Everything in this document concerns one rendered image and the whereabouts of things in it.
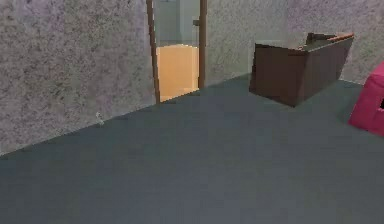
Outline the dark object with orange strip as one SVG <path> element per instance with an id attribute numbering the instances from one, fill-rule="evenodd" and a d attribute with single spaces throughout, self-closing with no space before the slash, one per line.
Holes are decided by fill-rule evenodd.
<path id="1" fill-rule="evenodd" d="M 347 33 L 347 34 L 319 34 L 319 33 L 308 33 L 306 44 L 310 45 L 315 43 L 316 41 L 330 41 L 330 42 L 336 42 L 344 39 L 348 39 L 353 37 L 353 33 Z"/>

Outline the pink box-shaped seat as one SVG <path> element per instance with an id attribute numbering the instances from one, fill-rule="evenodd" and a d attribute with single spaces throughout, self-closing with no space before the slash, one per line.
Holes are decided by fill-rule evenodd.
<path id="1" fill-rule="evenodd" d="M 348 123 L 384 137 L 384 61 L 366 79 Z"/>

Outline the brown wooden door frame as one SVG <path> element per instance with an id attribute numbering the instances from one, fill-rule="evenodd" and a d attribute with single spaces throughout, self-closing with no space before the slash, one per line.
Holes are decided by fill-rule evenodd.
<path id="1" fill-rule="evenodd" d="M 156 103 L 201 90 L 207 0 L 146 0 Z"/>

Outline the dark brown wooden cabinet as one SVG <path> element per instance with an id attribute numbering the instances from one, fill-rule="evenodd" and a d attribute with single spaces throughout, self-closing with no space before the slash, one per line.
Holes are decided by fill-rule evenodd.
<path id="1" fill-rule="evenodd" d="M 296 107 L 340 78 L 353 40 L 316 41 L 300 48 L 256 43 L 249 91 Z"/>

